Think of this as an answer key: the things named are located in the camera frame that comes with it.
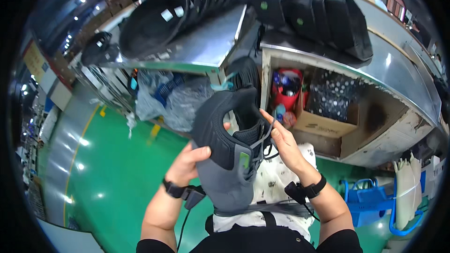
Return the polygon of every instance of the storage box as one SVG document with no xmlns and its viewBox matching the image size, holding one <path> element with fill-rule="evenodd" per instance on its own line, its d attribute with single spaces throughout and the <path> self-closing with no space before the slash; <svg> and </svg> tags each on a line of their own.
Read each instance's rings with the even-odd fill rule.
<svg viewBox="0 0 450 253">
<path fill-rule="evenodd" d="M 294 125 L 294 129 L 330 138 L 340 138 L 358 128 L 360 114 L 358 104 L 349 104 L 347 113 L 348 123 L 305 111 L 303 110 L 302 104 L 303 92 L 300 92 L 296 108 L 297 123 Z"/>
</svg>

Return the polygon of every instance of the shoe tongue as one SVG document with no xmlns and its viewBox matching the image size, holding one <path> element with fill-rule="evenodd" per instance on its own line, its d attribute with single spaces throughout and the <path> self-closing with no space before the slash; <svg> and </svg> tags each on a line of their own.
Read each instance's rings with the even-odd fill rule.
<svg viewBox="0 0 450 253">
<path fill-rule="evenodd" d="M 234 132 L 233 137 L 247 145 L 252 145 L 257 140 L 261 139 L 262 134 L 264 132 L 263 129 L 264 129 L 264 122 L 260 119 L 255 124 L 255 126 L 246 130 Z"/>
</svg>

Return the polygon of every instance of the arched window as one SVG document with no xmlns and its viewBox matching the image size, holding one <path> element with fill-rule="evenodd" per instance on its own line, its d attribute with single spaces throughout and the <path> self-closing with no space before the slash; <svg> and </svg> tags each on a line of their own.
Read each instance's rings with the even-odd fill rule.
<svg viewBox="0 0 450 253">
<path fill-rule="evenodd" d="M 403 0 L 387 0 L 387 9 L 400 21 L 405 18 L 406 6 Z"/>
</svg>

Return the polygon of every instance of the wrist strap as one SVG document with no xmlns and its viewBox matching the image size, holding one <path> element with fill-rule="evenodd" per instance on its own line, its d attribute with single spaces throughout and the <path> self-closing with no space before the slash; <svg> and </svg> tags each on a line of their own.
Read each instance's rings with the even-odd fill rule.
<svg viewBox="0 0 450 253">
<path fill-rule="evenodd" d="M 186 187 L 180 187 L 172 182 L 167 182 L 166 178 L 162 179 L 162 184 L 166 188 L 166 193 L 168 193 L 173 198 L 180 198 L 183 195 L 184 190 L 186 189 Z"/>
<path fill-rule="evenodd" d="M 294 182 L 290 182 L 289 185 L 284 188 L 284 192 L 299 204 L 304 205 L 306 203 L 306 197 L 309 199 L 315 198 L 327 184 L 327 180 L 323 174 L 320 175 L 321 178 L 317 184 L 311 184 L 304 187 L 300 183 L 295 184 Z"/>
<path fill-rule="evenodd" d="M 181 198 L 186 200 L 184 208 L 190 210 L 197 205 L 205 196 L 205 191 L 202 186 L 177 186 L 172 182 L 167 182 L 166 178 L 162 179 L 162 184 L 166 188 L 166 193 L 173 198 Z"/>
<path fill-rule="evenodd" d="M 315 198 L 327 184 L 327 179 L 325 179 L 322 173 L 320 175 L 321 178 L 317 184 L 311 184 L 307 187 L 304 187 L 300 183 L 297 183 L 297 188 L 300 186 L 300 188 L 305 192 L 305 196 L 307 196 L 309 199 Z"/>
</svg>

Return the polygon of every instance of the poster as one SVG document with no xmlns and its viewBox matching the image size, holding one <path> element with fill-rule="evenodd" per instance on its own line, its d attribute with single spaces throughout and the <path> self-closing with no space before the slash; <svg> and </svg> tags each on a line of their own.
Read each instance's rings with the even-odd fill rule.
<svg viewBox="0 0 450 253">
<path fill-rule="evenodd" d="M 30 73 L 34 75 L 36 82 L 41 83 L 41 78 L 47 70 L 48 64 L 32 39 L 23 52 L 23 61 Z"/>
</svg>

